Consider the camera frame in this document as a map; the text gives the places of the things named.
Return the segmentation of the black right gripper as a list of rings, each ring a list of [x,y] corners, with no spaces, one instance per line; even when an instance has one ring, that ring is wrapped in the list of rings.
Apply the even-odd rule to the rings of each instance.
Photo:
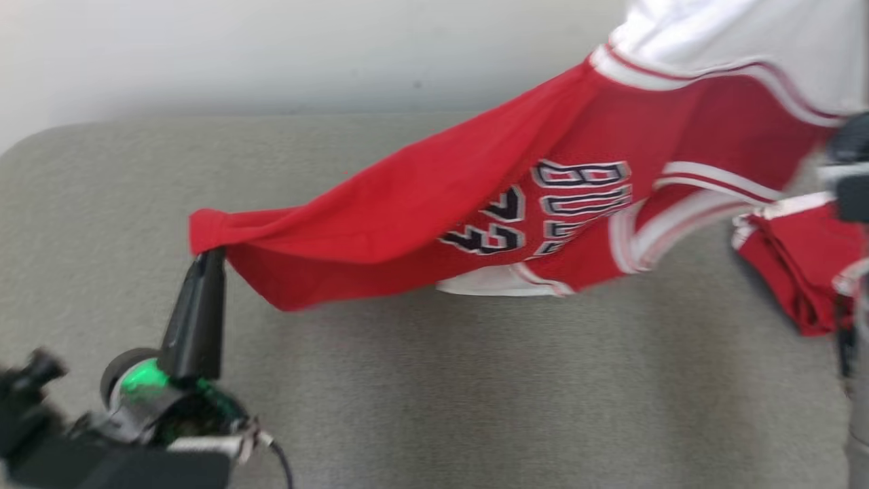
[[[869,112],[847,120],[826,143],[817,175],[836,198],[839,219],[869,225]]]

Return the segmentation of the red jersey with white sleeves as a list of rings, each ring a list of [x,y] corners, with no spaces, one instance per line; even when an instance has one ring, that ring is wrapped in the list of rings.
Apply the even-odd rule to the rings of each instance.
[[[189,220],[280,310],[567,296],[780,198],[866,104],[869,0],[629,0],[581,64],[310,203]]]

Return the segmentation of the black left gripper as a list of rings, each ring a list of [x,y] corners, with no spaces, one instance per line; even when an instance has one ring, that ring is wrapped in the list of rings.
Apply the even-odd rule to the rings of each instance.
[[[248,409],[208,381],[221,377],[225,300],[225,250],[199,254],[184,276],[160,352],[127,350],[105,368],[102,430],[108,436],[167,448],[186,437],[230,437],[247,427]]]

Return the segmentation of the red shorts with white stripe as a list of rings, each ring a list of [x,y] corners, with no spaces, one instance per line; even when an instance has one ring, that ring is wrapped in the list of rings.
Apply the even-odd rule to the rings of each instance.
[[[804,336],[851,330],[857,282],[869,272],[861,225],[839,220],[830,192],[736,216],[731,245]]]

